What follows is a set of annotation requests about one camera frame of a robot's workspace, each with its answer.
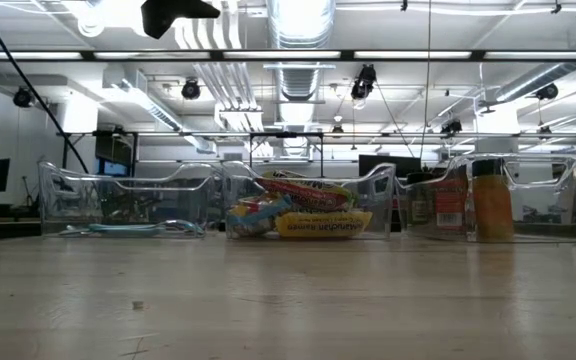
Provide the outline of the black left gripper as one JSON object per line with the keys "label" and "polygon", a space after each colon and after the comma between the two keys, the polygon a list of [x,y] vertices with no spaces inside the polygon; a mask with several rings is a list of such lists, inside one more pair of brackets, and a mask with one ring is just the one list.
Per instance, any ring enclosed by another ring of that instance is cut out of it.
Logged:
{"label": "black left gripper", "polygon": [[146,0],[140,7],[144,33],[160,39],[177,18],[216,19],[221,11],[204,0]]}

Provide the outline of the green-edged ramen pack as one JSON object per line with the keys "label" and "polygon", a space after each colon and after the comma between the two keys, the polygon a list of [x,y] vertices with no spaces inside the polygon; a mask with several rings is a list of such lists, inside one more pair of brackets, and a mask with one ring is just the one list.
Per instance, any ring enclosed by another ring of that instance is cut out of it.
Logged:
{"label": "green-edged ramen pack", "polygon": [[355,203],[354,193],[347,188],[287,170],[265,172],[255,182],[264,190],[286,195],[294,204],[309,210],[346,211]]}

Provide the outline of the beef flavor ramen pack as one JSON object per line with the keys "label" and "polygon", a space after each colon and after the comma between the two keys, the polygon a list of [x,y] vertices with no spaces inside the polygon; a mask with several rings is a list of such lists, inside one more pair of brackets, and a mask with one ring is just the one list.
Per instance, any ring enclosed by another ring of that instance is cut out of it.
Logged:
{"label": "beef flavor ramen pack", "polygon": [[241,198],[226,216],[226,230],[232,237],[258,237],[274,231],[276,219],[292,208],[288,196],[265,193]]}

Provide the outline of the spoon with teal handle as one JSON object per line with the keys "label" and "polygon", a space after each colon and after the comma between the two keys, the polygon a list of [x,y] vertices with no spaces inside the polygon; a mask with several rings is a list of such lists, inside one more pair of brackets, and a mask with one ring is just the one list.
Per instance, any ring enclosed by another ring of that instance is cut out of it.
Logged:
{"label": "spoon with teal handle", "polygon": [[89,224],[83,227],[68,225],[60,232],[62,236],[70,235],[103,235],[113,237],[146,237],[156,236],[165,231],[162,225],[103,225]]}

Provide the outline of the yellow chicken ramen pack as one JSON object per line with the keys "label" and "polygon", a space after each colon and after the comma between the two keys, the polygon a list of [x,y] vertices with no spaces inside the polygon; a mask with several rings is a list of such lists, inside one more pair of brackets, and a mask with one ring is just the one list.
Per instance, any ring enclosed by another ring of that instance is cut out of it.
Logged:
{"label": "yellow chicken ramen pack", "polygon": [[275,220],[277,232],[289,238],[354,237],[361,234],[372,219],[372,212],[327,213],[287,212]]}

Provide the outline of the spice jar with black lid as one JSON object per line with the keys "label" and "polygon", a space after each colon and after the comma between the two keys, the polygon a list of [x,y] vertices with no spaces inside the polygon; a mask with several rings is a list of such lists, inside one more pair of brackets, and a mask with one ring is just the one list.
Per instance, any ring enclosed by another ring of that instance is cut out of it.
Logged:
{"label": "spice jar with black lid", "polygon": [[433,192],[427,172],[411,173],[407,176],[408,229],[418,235],[427,235],[433,229]]}

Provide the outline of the orange taco seasoning packet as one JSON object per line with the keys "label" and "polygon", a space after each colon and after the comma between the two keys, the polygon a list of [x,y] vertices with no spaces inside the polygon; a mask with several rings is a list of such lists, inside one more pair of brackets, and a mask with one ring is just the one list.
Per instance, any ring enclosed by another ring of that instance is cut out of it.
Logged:
{"label": "orange taco seasoning packet", "polygon": [[453,169],[434,184],[436,225],[440,229],[463,231],[468,177],[465,165]]}

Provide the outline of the orange spice bottle black cap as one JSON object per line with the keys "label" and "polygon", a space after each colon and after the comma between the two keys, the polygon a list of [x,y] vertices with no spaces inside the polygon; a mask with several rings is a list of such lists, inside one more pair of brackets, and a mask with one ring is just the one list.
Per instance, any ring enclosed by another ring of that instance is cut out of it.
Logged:
{"label": "orange spice bottle black cap", "polygon": [[472,163],[472,191],[477,240],[512,241],[512,199],[501,158],[481,159]]}

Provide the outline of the clear plastic bin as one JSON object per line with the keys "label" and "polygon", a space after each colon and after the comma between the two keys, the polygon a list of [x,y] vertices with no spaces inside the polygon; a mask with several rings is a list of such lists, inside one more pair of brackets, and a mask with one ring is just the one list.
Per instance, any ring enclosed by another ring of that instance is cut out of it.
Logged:
{"label": "clear plastic bin", "polygon": [[[501,158],[512,199],[514,239],[510,242],[479,242],[476,237],[472,191],[472,163]],[[447,172],[465,165],[468,190],[463,231],[440,229],[434,210],[434,184]],[[397,184],[402,232],[415,238],[473,243],[574,243],[576,242],[576,155],[489,153],[462,155],[452,159],[438,177],[428,181],[433,192],[433,229],[418,235],[408,229],[407,178]]]}
{"label": "clear plastic bin", "polygon": [[224,172],[210,164],[186,163],[163,178],[111,177],[39,164],[39,210],[45,236],[199,239],[177,231],[156,236],[62,236],[68,225],[161,225],[186,220],[206,231],[221,221]]}
{"label": "clear plastic bin", "polygon": [[[275,227],[274,231],[268,232],[258,237],[232,237],[226,230],[227,212],[241,198],[259,196],[265,193],[272,193],[264,190],[255,182],[255,179],[265,172],[254,170],[243,162],[225,162],[224,168],[224,211],[225,211],[225,232],[230,239],[281,239],[281,240],[346,240],[346,239],[387,239],[390,237],[391,216],[393,211],[393,200],[395,197],[394,175],[395,166],[391,164],[381,164],[371,170],[367,175],[350,178],[334,177],[314,177],[304,175],[310,179],[318,179],[325,182],[335,183],[339,186],[351,190],[355,195],[353,207],[346,211],[372,212],[373,216],[366,229],[354,237],[342,238],[289,238],[281,237]],[[324,211],[309,210],[302,208],[292,202],[292,208],[288,212],[306,213],[327,213]]]}

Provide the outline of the wide black monitor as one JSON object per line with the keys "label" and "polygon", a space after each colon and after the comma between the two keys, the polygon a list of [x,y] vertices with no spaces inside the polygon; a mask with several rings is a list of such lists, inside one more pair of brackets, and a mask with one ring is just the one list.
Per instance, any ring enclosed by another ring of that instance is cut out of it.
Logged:
{"label": "wide black monitor", "polygon": [[421,160],[419,158],[360,155],[358,159],[359,175],[367,175],[371,170],[381,164],[394,165],[397,178],[405,178],[408,174],[421,171]]}

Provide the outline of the silver ventilation duct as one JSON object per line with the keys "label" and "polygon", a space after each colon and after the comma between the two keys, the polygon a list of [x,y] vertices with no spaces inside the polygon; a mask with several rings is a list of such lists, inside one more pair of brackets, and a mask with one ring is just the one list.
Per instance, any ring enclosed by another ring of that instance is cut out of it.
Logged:
{"label": "silver ventilation duct", "polygon": [[[334,27],[336,0],[266,0],[273,48],[323,49]],[[288,101],[309,101],[317,92],[320,69],[277,71],[281,95]]]}

